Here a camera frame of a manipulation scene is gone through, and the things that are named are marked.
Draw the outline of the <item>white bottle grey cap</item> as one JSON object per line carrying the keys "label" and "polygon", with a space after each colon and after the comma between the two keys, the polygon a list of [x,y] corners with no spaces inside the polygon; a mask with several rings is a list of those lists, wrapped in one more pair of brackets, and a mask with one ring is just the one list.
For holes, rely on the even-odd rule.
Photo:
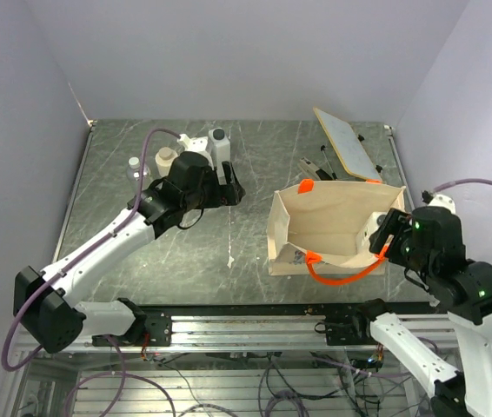
{"label": "white bottle grey cap", "polygon": [[224,175],[223,163],[230,161],[230,141],[225,131],[215,128],[208,133],[211,157],[219,175]]}
{"label": "white bottle grey cap", "polygon": [[359,253],[369,251],[369,238],[379,229],[386,218],[386,212],[372,212],[356,235],[356,249]]}

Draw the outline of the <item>beige round lid bottle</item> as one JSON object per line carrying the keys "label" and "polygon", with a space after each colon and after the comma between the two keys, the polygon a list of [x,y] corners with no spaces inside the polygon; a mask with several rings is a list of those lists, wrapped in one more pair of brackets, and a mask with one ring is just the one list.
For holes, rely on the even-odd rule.
{"label": "beige round lid bottle", "polygon": [[165,177],[169,174],[172,163],[178,157],[178,153],[169,147],[160,148],[156,155],[156,167],[159,175]]}

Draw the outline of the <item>small white cap bottle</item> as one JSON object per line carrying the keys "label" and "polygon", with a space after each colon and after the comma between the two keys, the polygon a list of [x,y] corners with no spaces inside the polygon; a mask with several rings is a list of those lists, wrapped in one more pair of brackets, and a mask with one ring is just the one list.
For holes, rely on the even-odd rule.
{"label": "small white cap bottle", "polygon": [[[140,165],[141,165],[140,159],[136,156],[132,156],[128,160],[126,176],[130,182],[130,186],[132,187],[133,193],[136,193],[138,190]],[[152,182],[152,175],[151,175],[150,167],[147,164],[145,164],[143,166],[142,189],[148,188],[151,182]]]}

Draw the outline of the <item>beige canvas tote bag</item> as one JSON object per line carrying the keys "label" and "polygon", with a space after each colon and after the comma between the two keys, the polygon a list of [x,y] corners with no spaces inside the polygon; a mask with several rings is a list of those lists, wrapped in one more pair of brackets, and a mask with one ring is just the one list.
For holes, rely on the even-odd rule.
{"label": "beige canvas tote bag", "polygon": [[405,209],[405,188],[376,182],[313,181],[274,193],[267,225],[269,274],[309,275],[344,286],[386,270],[384,256],[356,249],[372,212]]}

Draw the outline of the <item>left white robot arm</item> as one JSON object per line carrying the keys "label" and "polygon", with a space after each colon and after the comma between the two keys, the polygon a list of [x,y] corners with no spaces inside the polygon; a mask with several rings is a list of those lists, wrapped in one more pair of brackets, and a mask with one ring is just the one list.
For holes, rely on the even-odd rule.
{"label": "left white robot arm", "polygon": [[152,335],[151,320],[124,298],[87,302],[90,288],[118,262],[180,228],[191,210],[236,206],[244,197],[228,150],[184,151],[170,172],[141,188],[101,232],[64,259],[40,271],[27,267],[15,279],[14,313],[40,348],[55,354],[80,336],[112,335],[135,345]]}

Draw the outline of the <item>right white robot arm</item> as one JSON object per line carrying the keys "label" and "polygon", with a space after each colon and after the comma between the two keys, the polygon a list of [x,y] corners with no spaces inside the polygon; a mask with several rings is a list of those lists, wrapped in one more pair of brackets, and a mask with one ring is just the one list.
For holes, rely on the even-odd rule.
{"label": "right white robot arm", "polygon": [[435,415],[492,416],[492,265],[467,258],[460,218],[445,207],[393,208],[373,213],[356,239],[378,260],[420,276],[447,313],[462,366],[442,360],[382,299],[356,309],[352,336],[387,348],[422,385]]}

